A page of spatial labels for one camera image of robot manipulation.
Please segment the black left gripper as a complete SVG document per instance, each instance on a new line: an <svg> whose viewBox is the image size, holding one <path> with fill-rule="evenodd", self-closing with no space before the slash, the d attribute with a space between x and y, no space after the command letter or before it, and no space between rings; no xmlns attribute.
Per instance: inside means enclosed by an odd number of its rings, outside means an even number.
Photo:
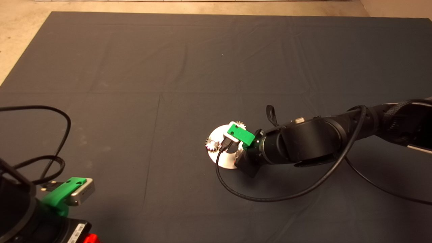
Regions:
<svg viewBox="0 0 432 243"><path fill-rule="evenodd" d="M88 234L92 224L86 220L66 219L59 235L59 243L100 243L97 234Z"/></svg>

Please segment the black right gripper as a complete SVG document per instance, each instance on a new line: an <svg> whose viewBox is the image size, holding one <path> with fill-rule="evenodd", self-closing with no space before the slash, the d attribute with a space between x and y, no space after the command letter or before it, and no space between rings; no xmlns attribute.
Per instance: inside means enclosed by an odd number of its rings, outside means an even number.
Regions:
<svg viewBox="0 0 432 243"><path fill-rule="evenodd" d="M264 135L264 130L258 129L253 134L255 138L250 145L243 148L243 151L238 155L235 161L235 166L238 170L254 178L262 166L262 153L260 149L260 140Z"/></svg>

